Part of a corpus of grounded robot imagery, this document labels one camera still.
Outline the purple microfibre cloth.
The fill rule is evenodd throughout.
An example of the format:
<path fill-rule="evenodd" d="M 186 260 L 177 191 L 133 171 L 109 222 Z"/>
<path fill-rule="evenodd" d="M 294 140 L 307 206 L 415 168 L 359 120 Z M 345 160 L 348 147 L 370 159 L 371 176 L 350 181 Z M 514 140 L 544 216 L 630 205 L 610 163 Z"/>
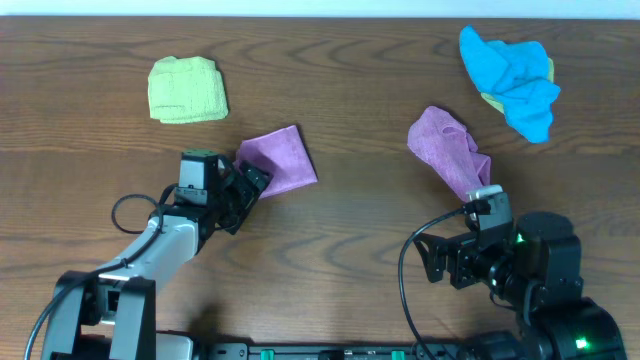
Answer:
<path fill-rule="evenodd" d="M 236 152 L 237 169 L 246 161 L 272 176 L 261 198 L 279 195 L 318 182 L 296 125 L 244 140 Z"/>

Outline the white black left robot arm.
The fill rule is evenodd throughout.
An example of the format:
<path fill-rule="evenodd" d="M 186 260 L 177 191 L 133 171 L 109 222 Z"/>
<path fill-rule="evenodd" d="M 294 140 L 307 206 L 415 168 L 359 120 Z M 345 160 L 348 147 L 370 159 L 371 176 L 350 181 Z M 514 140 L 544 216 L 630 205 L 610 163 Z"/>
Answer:
<path fill-rule="evenodd" d="M 145 229 L 113 260 L 91 272 L 68 271 L 29 336 L 39 331 L 44 359 L 206 359 L 209 345 L 156 327 L 156 297 L 218 231 L 235 234 L 271 181 L 243 161 L 234 165 L 209 150 L 188 149 L 179 180 L 168 185 Z"/>

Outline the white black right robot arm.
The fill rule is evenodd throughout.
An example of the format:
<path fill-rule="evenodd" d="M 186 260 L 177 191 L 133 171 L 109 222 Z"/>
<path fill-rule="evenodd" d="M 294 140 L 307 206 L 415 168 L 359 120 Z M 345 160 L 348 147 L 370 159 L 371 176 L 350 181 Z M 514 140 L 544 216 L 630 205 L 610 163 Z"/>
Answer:
<path fill-rule="evenodd" d="M 420 229 L 409 242 L 429 282 L 483 283 L 494 305 L 514 312 L 518 334 L 490 332 L 456 346 L 455 359 L 624 359 L 614 318 L 583 296 L 581 242 L 568 218 L 533 212 L 467 215 L 452 238 Z"/>

